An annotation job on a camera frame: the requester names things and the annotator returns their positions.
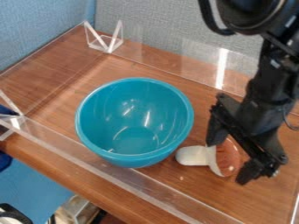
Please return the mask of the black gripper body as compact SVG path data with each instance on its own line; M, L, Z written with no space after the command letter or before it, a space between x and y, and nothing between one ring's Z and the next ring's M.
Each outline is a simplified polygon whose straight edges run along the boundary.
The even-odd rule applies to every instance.
M278 139L278 129L283 122L283 110L278 106L268 106L246 99L236 101L227 94L216 95L215 111L224 117L228 124L228 136L236 140L250 159L256 158L267 162L267 177L278 174L279 167L286 165L288 157Z

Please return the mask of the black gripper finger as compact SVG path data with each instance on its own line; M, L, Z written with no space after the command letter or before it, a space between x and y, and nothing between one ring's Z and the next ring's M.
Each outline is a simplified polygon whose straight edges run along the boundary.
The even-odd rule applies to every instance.
M267 173L267 162L256 158L252 158L242 166L236 176L236 182L243 186L251 180L263 177L266 173Z
M208 147L219 145L228 137L228 124L224 117L215 111L210 113L210 122L206 136L206 144Z

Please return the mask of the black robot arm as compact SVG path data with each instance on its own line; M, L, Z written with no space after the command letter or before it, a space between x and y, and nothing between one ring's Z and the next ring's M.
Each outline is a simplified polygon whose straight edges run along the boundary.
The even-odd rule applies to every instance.
M232 137L250 156L236 182L244 185L262 176L276 175L288 157L278 130L299 100L299 0L216 0L224 29L219 28L210 0L198 0L208 28L222 36L258 35L263 38L255 77L246 96L236 101L216 95L210 109L208 146Z

